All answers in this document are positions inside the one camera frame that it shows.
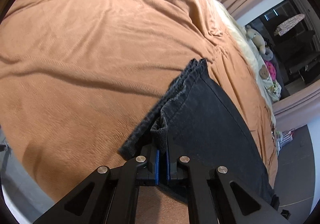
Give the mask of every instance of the wrinkled blanket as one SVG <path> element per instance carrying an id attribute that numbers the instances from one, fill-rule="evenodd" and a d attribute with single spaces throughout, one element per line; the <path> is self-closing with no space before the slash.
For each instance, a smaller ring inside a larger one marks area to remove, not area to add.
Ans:
<path id="1" fill-rule="evenodd" d="M 118 148 L 193 58 L 240 111 L 273 185 L 271 111 L 212 0 L 16 0 L 0 46 L 1 126 L 55 201 L 124 163 Z M 187 223 L 187 206 L 154 187 L 139 201 L 137 223 Z"/>

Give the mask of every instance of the bed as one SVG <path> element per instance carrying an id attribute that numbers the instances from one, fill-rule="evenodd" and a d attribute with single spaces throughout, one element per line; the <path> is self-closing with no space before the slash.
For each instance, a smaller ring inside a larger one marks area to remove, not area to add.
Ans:
<path id="1" fill-rule="evenodd" d="M 16 0 L 0 31 L 0 123 L 54 201 L 98 166 L 123 165 L 118 148 L 201 58 L 244 118 L 273 186 L 275 119 L 259 53 L 218 1 Z M 138 208 L 137 222 L 164 223 L 174 210 L 172 222 L 187 222 L 185 204 L 140 191 L 152 207 Z"/>

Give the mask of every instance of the black pants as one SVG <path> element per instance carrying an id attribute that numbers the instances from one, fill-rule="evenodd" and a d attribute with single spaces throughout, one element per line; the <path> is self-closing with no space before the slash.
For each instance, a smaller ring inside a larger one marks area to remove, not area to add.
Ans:
<path id="1" fill-rule="evenodd" d="M 228 95 L 210 79 L 206 60 L 190 61 L 119 151 L 130 159 L 154 142 L 164 154 L 168 136 L 191 159 L 212 168 L 226 166 L 271 203 L 274 191 L 257 146 Z M 184 197 L 180 190 L 166 189 Z"/>

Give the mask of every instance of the gray floor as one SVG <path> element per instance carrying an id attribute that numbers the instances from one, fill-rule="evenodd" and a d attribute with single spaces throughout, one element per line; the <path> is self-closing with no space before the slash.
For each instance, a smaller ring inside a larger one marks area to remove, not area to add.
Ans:
<path id="1" fill-rule="evenodd" d="M 280 208 L 292 214 L 292 224 L 302 224 L 310 214 L 315 189 L 315 161 L 307 126 L 295 130 L 293 141 L 284 146 L 278 157 L 275 192 Z"/>
<path id="2" fill-rule="evenodd" d="M 0 129 L 0 143 L 5 137 Z M 17 161 L 11 149 L 0 152 L 1 182 L 14 206 L 33 223 L 46 212 L 53 201 L 39 188 Z"/>

